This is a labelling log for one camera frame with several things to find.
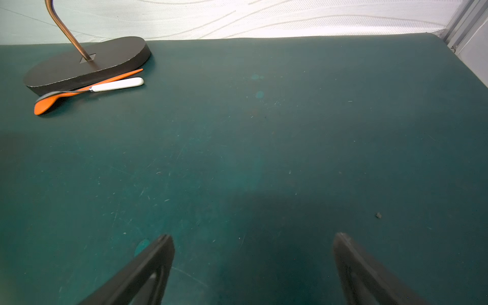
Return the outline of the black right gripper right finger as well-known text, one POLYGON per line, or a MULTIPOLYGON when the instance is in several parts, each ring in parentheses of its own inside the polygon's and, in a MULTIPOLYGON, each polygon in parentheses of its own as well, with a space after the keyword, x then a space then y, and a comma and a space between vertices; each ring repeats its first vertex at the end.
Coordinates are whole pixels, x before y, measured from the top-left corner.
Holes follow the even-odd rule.
POLYGON ((333 253, 347 304, 428 304, 346 233, 335 234, 333 253))

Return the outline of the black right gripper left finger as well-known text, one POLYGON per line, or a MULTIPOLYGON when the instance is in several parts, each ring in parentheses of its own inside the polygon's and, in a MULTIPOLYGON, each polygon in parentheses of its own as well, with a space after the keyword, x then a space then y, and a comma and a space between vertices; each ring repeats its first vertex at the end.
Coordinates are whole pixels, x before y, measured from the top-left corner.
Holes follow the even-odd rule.
POLYGON ((175 256, 173 238, 161 235, 81 304, 161 304, 175 256))

